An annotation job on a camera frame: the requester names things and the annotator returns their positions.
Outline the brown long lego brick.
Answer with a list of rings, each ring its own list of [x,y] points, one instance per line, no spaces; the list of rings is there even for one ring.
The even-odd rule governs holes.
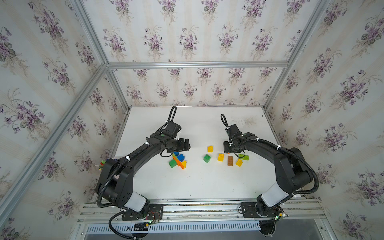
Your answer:
[[[233,156],[228,156],[227,158],[227,166],[232,167],[234,165]]]

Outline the blue square lego brick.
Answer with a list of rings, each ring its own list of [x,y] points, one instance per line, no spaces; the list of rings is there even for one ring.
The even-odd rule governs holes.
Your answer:
[[[177,159],[180,161],[180,162],[183,162],[185,160],[185,156],[183,154],[179,154],[177,156]]]

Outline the orange long lego brick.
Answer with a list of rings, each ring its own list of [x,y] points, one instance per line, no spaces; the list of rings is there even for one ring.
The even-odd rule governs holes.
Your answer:
[[[179,167],[181,167],[182,169],[185,168],[184,165],[183,165],[183,163],[182,163],[177,157],[173,157],[173,159],[176,161],[176,163],[177,163],[177,165],[178,165]]]

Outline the yellow sloped lego brick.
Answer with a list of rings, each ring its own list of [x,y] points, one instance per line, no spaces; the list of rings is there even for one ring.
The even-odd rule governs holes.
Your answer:
[[[184,160],[181,162],[181,168],[184,170],[187,167],[187,161]]]

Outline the small green lego brick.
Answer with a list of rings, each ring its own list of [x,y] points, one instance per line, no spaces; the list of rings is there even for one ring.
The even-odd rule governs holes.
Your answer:
[[[178,163],[175,160],[171,160],[171,161],[169,161],[169,165],[170,165],[171,168],[174,168],[174,167],[176,167],[178,165]]]

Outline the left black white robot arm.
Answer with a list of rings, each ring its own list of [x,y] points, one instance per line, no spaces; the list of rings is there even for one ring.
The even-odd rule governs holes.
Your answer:
[[[112,220],[131,210],[139,219],[145,219],[150,211],[150,200],[134,191],[135,174],[153,157],[163,155],[172,157],[175,152],[189,151],[189,139],[177,138],[182,127],[174,122],[177,106],[171,108],[164,125],[157,129],[146,141],[130,154],[119,159],[108,159],[102,164],[101,174],[95,187],[96,204],[99,208],[117,207],[121,211],[108,222],[110,230],[126,240],[140,240],[117,231]]]

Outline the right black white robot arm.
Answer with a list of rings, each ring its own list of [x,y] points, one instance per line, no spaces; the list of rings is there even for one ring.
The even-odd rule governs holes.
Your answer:
[[[297,148],[284,148],[261,139],[252,133],[242,133],[237,125],[229,125],[225,115],[221,121],[226,127],[228,141],[223,143],[226,154],[234,154],[239,160],[245,158],[246,151],[255,153],[271,162],[275,167],[276,180],[256,202],[245,202],[240,206],[244,218],[253,214],[262,218],[260,232],[272,236],[277,222],[283,218],[281,205],[295,195],[315,193],[320,185],[315,170],[306,162]]]

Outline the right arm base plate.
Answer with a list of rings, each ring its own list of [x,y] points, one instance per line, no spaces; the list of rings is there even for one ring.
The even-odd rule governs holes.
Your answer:
[[[283,215],[283,209],[280,206],[267,207],[259,202],[242,202],[238,213],[244,218],[279,219]]]

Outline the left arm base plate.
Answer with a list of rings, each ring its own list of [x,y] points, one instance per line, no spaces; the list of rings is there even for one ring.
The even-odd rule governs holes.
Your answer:
[[[163,204],[149,204],[145,205],[140,212],[128,209],[123,213],[123,221],[149,221],[158,222],[162,220],[164,212]]]

